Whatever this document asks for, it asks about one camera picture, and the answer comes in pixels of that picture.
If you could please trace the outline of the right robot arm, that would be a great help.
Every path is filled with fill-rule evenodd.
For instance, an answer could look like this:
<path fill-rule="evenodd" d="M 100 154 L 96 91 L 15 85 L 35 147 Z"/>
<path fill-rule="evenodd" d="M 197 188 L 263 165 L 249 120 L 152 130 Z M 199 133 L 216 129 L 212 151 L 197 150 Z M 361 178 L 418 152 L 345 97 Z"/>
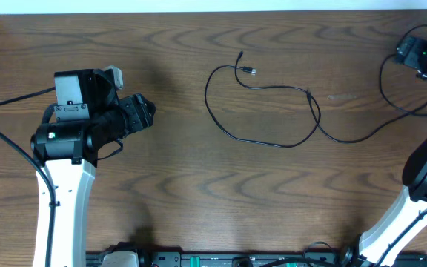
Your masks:
<path fill-rule="evenodd" d="M 427 40 L 405 34 L 397 45 L 396 62 L 427 80 Z M 342 266 L 392 266 L 402 249 L 427 226 L 427 139 L 408 158 L 402 181 L 398 198 L 342 256 Z"/>

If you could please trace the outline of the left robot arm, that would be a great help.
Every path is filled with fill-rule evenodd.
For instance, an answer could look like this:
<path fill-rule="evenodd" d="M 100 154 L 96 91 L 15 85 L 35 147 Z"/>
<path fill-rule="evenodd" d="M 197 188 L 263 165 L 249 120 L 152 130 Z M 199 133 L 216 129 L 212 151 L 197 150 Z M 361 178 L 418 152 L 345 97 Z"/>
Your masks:
<path fill-rule="evenodd" d="M 114 66 L 57 72 L 56 104 L 31 137 L 39 187 L 34 266 L 84 266 L 87 212 L 99 150 L 153 125 L 154 103 L 123 99 Z"/>

